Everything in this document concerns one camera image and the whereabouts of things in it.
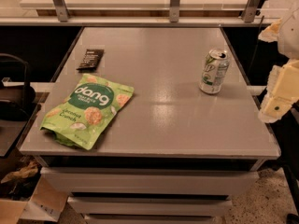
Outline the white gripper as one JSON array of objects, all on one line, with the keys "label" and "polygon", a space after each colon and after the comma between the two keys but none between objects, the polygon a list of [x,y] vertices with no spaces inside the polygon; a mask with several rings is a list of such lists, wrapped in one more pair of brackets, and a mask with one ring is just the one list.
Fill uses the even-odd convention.
[{"label": "white gripper", "polygon": [[[282,19],[262,30],[258,39],[267,43],[278,42],[279,53],[289,59],[299,59],[299,5],[293,4]],[[299,61],[289,60],[283,66],[274,65],[258,118],[264,123],[274,123],[298,101]]]}]

